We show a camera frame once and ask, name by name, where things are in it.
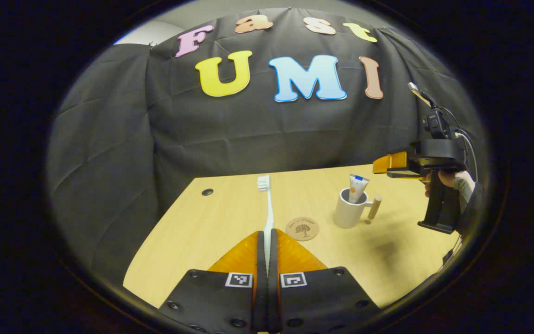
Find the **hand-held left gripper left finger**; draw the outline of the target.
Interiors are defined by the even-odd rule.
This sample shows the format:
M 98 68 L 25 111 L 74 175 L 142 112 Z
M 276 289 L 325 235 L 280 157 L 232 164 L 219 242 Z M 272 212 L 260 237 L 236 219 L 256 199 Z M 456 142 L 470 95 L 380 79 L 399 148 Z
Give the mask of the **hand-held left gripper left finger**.
M 229 250 L 212 270 L 188 270 L 159 312 L 198 334 L 255 334 L 266 324 L 264 233 Z

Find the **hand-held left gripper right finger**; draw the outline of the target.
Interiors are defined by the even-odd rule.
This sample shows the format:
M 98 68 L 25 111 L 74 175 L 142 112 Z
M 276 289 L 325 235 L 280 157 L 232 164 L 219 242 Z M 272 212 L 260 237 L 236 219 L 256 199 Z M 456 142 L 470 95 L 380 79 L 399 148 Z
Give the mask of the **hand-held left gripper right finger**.
M 271 231 L 267 325 L 275 334 L 351 334 L 381 313 L 347 268 L 328 268 L 281 230 Z

